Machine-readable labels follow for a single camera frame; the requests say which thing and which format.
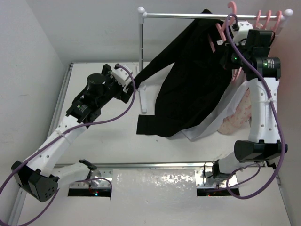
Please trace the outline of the black shirt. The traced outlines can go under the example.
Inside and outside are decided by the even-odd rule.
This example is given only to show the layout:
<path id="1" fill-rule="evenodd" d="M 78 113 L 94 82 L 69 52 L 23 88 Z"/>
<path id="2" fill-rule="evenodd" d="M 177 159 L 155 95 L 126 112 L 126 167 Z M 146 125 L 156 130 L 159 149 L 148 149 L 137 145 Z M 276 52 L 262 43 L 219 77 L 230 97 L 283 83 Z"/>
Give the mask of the black shirt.
<path id="1" fill-rule="evenodd" d="M 216 19 L 195 19 L 138 75 L 135 84 L 171 66 L 163 81 L 153 115 L 138 117 L 138 135 L 170 137 L 199 125 L 218 105 L 232 79 L 220 64 L 224 45 L 210 46 L 221 37 Z"/>

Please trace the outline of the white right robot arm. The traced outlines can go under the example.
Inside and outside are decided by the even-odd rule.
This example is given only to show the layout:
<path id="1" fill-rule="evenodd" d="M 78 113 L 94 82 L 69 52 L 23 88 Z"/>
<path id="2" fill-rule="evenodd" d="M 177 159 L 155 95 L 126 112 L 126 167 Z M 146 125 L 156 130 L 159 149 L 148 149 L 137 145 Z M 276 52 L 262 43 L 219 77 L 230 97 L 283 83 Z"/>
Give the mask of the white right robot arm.
<path id="1" fill-rule="evenodd" d="M 226 68 L 242 67 L 251 96 L 251 129 L 247 140 L 238 140 L 234 151 L 217 160 L 212 167 L 214 179 L 226 179 L 237 168 L 250 163 L 260 163 L 279 157 L 281 145 L 277 123 L 270 105 L 277 103 L 277 90 L 281 77 L 281 62 L 278 57 L 269 57 L 273 31 L 251 29 L 245 44 L 237 48 L 247 60 L 240 59 L 227 43 L 222 64 Z"/>

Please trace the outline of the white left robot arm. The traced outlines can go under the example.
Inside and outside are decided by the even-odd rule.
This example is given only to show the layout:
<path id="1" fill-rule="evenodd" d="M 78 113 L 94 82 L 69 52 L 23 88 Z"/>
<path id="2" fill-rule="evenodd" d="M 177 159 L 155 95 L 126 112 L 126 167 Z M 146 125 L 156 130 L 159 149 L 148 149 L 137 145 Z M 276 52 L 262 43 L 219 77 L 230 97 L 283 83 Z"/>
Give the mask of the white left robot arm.
<path id="1" fill-rule="evenodd" d="M 82 91 L 74 98 L 66 115 L 42 146 L 24 162 L 16 161 L 11 169 L 18 185 L 40 202 L 46 202 L 64 185 L 86 181 L 96 166 L 87 160 L 55 168 L 72 143 L 96 124 L 101 109 L 113 98 L 133 103 L 135 82 L 125 65 L 105 64 L 100 73 L 87 77 Z"/>

